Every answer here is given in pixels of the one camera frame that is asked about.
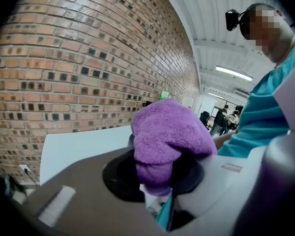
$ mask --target person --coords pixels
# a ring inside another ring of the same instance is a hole
[[[225,105],[223,109],[219,109],[219,111],[216,113],[216,116],[214,118],[214,124],[210,131],[210,135],[212,137],[221,129],[223,119],[224,119],[223,113],[227,113],[227,109],[228,109],[228,105]]]
[[[239,24],[243,36],[275,64],[251,91],[236,131],[214,139],[219,155],[248,157],[253,148],[289,130],[273,93],[295,67],[295,34],[282,13],[267,4],[248,7]]]
[[[226,134],[229,130],[235,130],[238,125],[238,120],[240,118],[241,111],[243,109],[243,106],[239,105],[235,107],[235,111],[231,114],[233,117],[232,122],[229,124],[229,122],[224,118],[222,123],[222,129],[220,132],[220,136]]]

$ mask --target man's arm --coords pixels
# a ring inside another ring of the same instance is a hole
[[[236,130],[232,130],[225,135],[213,138],[216,148],[219,150],[223,146],[223,144],[231,138],[233,134],[237,134],[237,133],[238,133],[238,127]]]

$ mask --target teal shirt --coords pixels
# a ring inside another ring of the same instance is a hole
[[[239,132],[224,143],[219,155],[248,157],[253,148],[267,146],[273,138],[288,132],[289,125],[273,93],[294,67],[295,46],[288,58],[251,91],[240,115]]]

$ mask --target fluorescent light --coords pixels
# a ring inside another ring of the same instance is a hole
[[[224,99],[222,96],[218,96],[218,95],[216,95],[216,94],[214,94],[214,93],[210,93],[210,92],[208,92],[208,94],[211,94],[211,95],[213,95],[213,96],[215,96],[215,97],[218,97],[218,98]]]
[[[221,66],[217,66],[216,67],[216,70],[217,71],[220,71],[220,72],[224,72],[224,73],[235,75],[237,77],[240,77],[240,78],[245,79],[245,80],[248,80],[248,81],[252,81],[254,79],[251,76],[248,76],[248,75],[245,75],[243,73],[239,73],[237,71],[231,70],[229,68],[224,68],[224,67],[221,67]]]

